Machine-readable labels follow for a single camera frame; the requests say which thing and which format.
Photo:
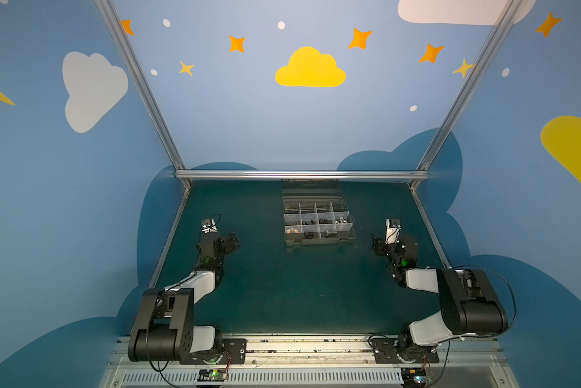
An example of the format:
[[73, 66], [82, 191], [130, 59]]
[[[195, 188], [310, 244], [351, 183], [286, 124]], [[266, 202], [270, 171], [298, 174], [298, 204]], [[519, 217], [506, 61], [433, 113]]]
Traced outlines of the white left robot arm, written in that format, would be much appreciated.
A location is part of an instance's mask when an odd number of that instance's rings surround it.
[[221, 330], [196, 325], [195, 306], [220, 286], [224, 260], [239, 248], [234, 232], [227, 237], [213, 230], [202, 232], [191, 273], [171, 286], [144, 292], [130, 333], [128, 357], [132, 362], [178, 361], [187, 365], [220, 361]]

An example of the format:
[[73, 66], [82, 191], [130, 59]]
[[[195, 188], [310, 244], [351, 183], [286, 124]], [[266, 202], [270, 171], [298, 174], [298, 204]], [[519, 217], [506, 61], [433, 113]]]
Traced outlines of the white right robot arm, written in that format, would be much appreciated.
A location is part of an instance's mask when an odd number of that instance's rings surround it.
[[405, 323], [398, 335], [400, 352], [434, 349], [454, 338], [498, 336], [510, 327], [510, 318], [486, 272], [477, 269], [418, 268], [418, 244], [402, 234], [372, 237], [372, 249], [389, 262], [398, 286], [436, 294], [439, 311]]

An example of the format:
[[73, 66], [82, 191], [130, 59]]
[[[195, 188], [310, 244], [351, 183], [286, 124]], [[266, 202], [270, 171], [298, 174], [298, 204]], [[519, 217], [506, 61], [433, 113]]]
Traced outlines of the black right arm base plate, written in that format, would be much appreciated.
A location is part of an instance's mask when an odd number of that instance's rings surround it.
[[377, 364], [424, 364], [440, 362], [435, 347], [419, 346], [410, 342], [400, 342], [396, 338], [370, 336], [367, 344], [371, 347]]

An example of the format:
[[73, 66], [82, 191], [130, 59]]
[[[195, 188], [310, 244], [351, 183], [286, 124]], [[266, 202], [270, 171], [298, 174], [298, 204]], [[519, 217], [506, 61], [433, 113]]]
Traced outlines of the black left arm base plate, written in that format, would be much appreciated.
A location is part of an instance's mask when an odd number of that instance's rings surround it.
[[245, 338], [216, 339], [212, 349], [192, 352], [182, 365], [243, 365], [247, 352]]

